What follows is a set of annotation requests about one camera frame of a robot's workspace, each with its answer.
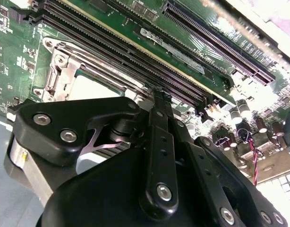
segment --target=red wire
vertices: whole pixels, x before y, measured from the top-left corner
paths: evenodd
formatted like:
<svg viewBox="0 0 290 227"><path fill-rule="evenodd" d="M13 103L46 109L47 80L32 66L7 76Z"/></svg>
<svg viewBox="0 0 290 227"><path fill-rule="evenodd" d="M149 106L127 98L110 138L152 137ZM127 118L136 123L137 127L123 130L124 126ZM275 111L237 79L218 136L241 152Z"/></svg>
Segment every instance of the red wire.
<svg viewBox="0 0 290 227"><path fill-rule="evenodd" d="M257 186L257 176L258 176L258 168L257 168L257 152L253 144L253 140L249 140L250 149L253 151L254 156L254 186Z"/></svg>

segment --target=gray surface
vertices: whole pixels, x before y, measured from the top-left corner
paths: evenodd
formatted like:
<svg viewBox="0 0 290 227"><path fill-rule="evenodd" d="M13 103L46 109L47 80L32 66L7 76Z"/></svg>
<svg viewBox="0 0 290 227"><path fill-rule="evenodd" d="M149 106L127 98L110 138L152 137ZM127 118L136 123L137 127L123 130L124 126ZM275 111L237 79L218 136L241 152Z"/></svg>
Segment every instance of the gray surface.
<svg viewBox="0 0 290 227"><path fill-rule="evenodd" d="M3 160L10 132L0 125L0 227L34 227L43 207L39 199L6 174Z"/></svg>

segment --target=pcie slot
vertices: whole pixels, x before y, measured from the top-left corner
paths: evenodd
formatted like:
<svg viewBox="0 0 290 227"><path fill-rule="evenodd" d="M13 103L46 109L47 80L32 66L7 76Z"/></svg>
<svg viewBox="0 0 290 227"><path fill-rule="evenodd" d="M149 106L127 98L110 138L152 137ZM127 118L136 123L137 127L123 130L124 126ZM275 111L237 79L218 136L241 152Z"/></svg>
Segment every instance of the pcie slot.
<svg viewBox="0 0 290 227"><path fill-rule="evenodd" d="M246 52L235 44L231 44L230 40L222 37L217 31L214 31L213 28L206 25L200 18L188 12L181 5L169 1L162 13L178 26L188 31L196 39L209 46L245 75L253 77L253 79L264 86L274 81L275 76L269 73L263 66L259 68L257 66L259 64L251 56L248 56Z"/></svg>
<svg viewBox="0 0 290 227"><path fill-rule="evenodd" d="M60 4L55 0L47 0L44 8L52 13L54 16L62 19L66 23L76 27L80 31L88 34L92 38L98 40L102 44L108 44L108 47L120 53L121 55L128 56L131 60L149 69L156 76L164 75L165 77L171 78L172 82L176 86L183 86L185 89L193 92L193 95L197 99L202 100L205 96L205 91L196 87L191 81L188 81L182 75L169 70L162 64L153 61L147 55L141 53L137 48L133 46L127 46L127 43L123 42L116 36L99 27L96 23L90 21L89 19L75 13L66 6Z"/></svg>
<svg viewBox="0 0 290 227"><path fill-rule="evenodd" d="M119 71L131 76L141 83L150 83L156 87L164 88L169 94L173 97L182 100L188 105L199 105L199 100L194 96L186 93L184 89L178 90L176 86L172 84L171 81L166 79L162 79L160 77L154 76L151 72L147 70L142 70L138 64L127 58L126 56L122 56L112 49L106 49L102 47L102 44L86 34L81 33L79 30L74 28L73 26L69 26L64 23L59 18L53 16L47 11L41 12L36 17L31 16L30 22L32 24L43 23L49 27L56 29L57 31L63 33L68 36L73 41L82 44L86 47L91 54L98 57L105 64L110 65L111 67L116 68Z"/></svg>

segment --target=white label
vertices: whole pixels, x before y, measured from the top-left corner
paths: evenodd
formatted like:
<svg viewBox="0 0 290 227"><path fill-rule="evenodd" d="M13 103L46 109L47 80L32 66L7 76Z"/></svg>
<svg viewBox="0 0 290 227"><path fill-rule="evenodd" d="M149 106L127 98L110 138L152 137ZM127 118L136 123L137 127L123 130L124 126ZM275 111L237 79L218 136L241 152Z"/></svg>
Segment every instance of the white label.
<svg viewBox="0 0 290 227"><path fill-rule="evenodd" d="M153 40L155 43L157 43L160 46L162 46L163 48L165 48L168 52L172 53L175 57L180 59L182 62L186 63L187 65L189 65L190 67L192 67L196 71L198 71L198 72L202 73L203 75L205 75L204 68L200 64L198 64L197 62L195 62L191 58L187 57L186 55L182 54L180 51L178 51L177 49L173 48L169 44L166 44L159 37L155 36L154 34L152 34L151 32L149 32L149 31L147 31L147 30L145 30L143 28L141 28L141 35L147 37L148 39Z"/></svg>

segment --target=capacitor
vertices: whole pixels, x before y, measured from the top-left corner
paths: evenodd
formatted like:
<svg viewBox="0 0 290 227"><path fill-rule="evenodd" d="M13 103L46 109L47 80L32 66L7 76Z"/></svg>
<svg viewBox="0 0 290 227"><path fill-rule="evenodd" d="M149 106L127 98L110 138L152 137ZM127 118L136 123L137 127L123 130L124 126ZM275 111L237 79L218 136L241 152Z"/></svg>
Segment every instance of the capacitor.
<svg viewBox="0 0 290 227"><path fill-rule="evenodd" d="M245 103L241 104L239 106L239 112L240 112L241 117L243 117L243 118L249 119L252 116L252 113L250 111L249 106L247 104L245 104Z"/></svg>
<svg viewBox="0 0 290 227"><path fill-rule="evenodd" d="M224 149L224 151L230 150L230 143L229 143L229 141L224 142L222 144L222 148Z"/></svg>
<svg viewBox="0 0 290 227"><path fill-rule="evenodd" d="M196 126L193 123L186 124L186 127L187 127L190 135L194 135L196 133L196 131L195 131Z"/></svg>
<svg viewBox="0 0 290 227"><path fill-rule="evenodd" d="M242 118L239 114L239 111L238 110L233 110L231 113L230 113L230 116L231 116L231 119L233 121L234 124L239 124L242 122Z"/></svg>
<svg viewBox="0 0 290 227"><path fill-rule="evenodd" d="M257 118L256 120L255 120L255 123L256 123L256 126L257 126L257 128L258 128L258 131L260 132L260 133L265 133L265 132L267 132L267 127L266 127L266 125L265 125L265 123L264 123L264 120L262 119L262 118Z"/></svg>
<svg viewBox="0 0 290 227"><path fill-rule="evenodd" d="M233 133L229 133L229 143L230 143L230 147L232 147L232 148L234 148L238 145Z"/></svg>
<svg viewBox="0 0 290 227"><path fill-rule="evenodd" d="M272 129L276 136L284 136L282 125L279 122L272 123Z"/></svg>

